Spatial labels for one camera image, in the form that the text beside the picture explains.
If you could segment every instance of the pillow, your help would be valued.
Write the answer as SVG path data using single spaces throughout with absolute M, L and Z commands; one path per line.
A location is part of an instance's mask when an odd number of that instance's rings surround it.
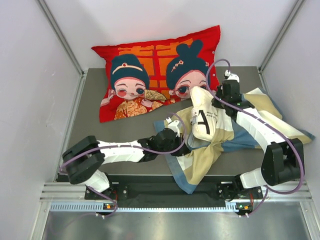
M 92 47 L 105 60 L 109 82 L 100 105 L 100 122 L 188 99 L 194 86 L 205 89 L 219 40 L 217 25 L 176 39 Z M 214 67 L 209 85 L 212 90 L 219 85 Z

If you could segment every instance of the cartoon character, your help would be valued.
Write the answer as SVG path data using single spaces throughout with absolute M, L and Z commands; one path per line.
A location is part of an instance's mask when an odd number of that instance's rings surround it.
M 108 92 L 108 98 L 105 98 L 101 105 L 109 104 L 114 96 L 124 99 L 117 107 L 114 119 L 144 114 L 162 106 L 161 103 L 145 97 L 150 79 L 134 54 L 123 54 L 112 60 L 110 85 L 112 89 Z
M 171 96 L 182 100 L 190 98 L 190 89 L 199 86 L 206 89 L 206 73 L 209 63 L 198 57 L 203 47 L 201 40 L 195 40 L 190 47 L 182 43 L 176 47 L 178 57 L 166 68 L 166 85 Z

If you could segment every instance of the reflective floor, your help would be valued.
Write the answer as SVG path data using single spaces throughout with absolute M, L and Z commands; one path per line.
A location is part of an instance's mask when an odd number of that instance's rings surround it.
M 118 213 L 103 220 L 52 212 L 43 240 L 310 240 L 299 203 L 264 203 L 249 218 L 235 213 Z

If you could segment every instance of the cartoon eye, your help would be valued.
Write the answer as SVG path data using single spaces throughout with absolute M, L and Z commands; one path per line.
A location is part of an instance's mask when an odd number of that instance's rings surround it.
M 180 94 L 185 94 L 186 91 L 188 91 L 188 90 L 189 90 L 189 87 L 188 87 L 188 86 L 181 86 L 181 87 L 178 88 L 178 92 L 179 92 Z
M 137 88 L 137 89 L 136 89 L 136 92 L 137 92 L 138 94 L 143 94 L 143 93 L 145 92 L 145 90 L 144 90 L 143 88 Z

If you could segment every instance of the white backdrop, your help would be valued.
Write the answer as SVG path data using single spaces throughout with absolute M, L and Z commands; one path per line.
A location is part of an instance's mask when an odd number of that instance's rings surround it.
M 220 25 L 216 59 L 259 66 L 295 0 L 46 0 L 83 69 L 91 47 L 176 38 Z
M 316 139 L 304 150 L 305 176 L 320 213 L 320 1 L 307 0 L 264 71 L 288 123 Z
M 26 240 L 80 75 L 36 1 L 0 2 L 0 239 Z

